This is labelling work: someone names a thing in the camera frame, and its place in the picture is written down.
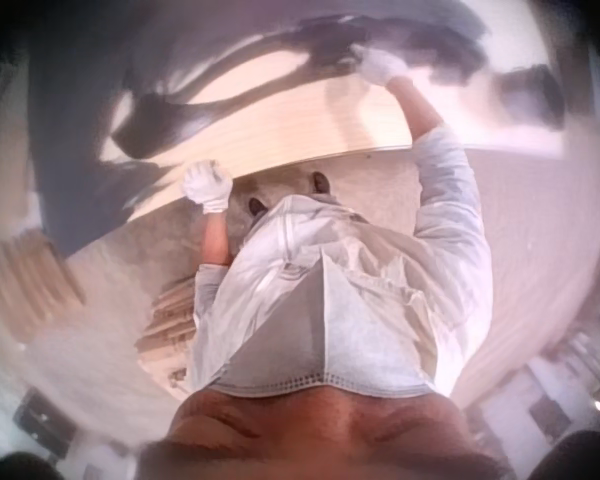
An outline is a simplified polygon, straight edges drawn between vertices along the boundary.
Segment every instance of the white face mask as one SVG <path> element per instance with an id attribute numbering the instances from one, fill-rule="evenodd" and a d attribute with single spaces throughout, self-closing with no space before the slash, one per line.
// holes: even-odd
<path id="1" fill-rule="evenodd" d="M 415 318 L 420 293 L 343 270 L 328 257 L 271 308 L 209 388 L 270 397 L 316 386 L 361 395 L 411 397 L 433 391 L 421 368 Z"/>

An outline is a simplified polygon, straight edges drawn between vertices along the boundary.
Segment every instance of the white glove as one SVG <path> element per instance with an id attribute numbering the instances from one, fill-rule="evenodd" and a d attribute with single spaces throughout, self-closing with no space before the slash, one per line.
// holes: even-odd
<path id="1" fill-rule="evenodd" d="M 192 166 L 184 176 L 182 190 L 187 198 L 202 205 L 202 212 L 219 213 L 229 208 L 233 180 L 215 160 L 204 160 Z"/>
<path id="2" fill-rule="evenodd" d="M 393 53 L 357 44 L 351 51 L 360 60 L 358 72 L 369 83 L 386 87 L 392 78 L 409 76 L 406 62 Z"/>

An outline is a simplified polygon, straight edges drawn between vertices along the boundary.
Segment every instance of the white lab coat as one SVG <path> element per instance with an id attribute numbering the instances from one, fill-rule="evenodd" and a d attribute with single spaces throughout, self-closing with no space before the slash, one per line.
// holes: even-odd
<path id="1" fill-rule="evenodd" d="M 386 309 L 380 317 L 400 312 L 415 332 L 409 341 L 426 344 L 418 367 L 438 393 L 451 393 L 489 330 L 491 253 L 473 170 L 450 129 L 420 138 L 413 155 L 422 184 L 413 236 L 361 222 L 344 206 L 290 195 L 258 222 L 230 268 L 200 266 L 188 366 L 193 391 L 215 380 L 276 301 L 328 257 L 369 308 Z M 397 296 L 407 296 L 408 305 L 387 300 Z"/>

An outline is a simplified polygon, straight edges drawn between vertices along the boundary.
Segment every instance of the hand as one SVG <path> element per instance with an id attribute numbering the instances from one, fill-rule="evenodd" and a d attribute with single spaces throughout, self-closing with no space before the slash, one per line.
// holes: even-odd
<path id="1" fill-rule="evenodd" d="M 202 212 L 219 213 L 229 207 L 233 180 L 215 160 L 204 160 L 192 166 L 184 176 L 182 190 L 187 198 L 202 205 Z"/>
<path id="2" fill-rule="evenodd" d="M 409 76 L 406 62 L 393 53 L 357 44 L 351 51 L 360 60 L 358 72 L 369 83 L 386 87 L 393 78 Z"/>

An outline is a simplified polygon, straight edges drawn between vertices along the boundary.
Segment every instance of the stack of wood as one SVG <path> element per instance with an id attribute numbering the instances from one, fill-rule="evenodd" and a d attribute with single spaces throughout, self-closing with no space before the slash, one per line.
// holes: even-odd
<path id="1" fill-rule="evenodd" d="M 136 342 L 140 366 L 161 387 L 184 400 L 186 365 L 196 326 L 193 321 L 194 277 L 171 286 L 152 304 L 152 320 Z"/>
<path id="2" fill-rule="evenodd" d="M 85 304 L 64 259 L 39 229 L 0 242 L 0 318 L 29 343 L 42 328 Z"/>

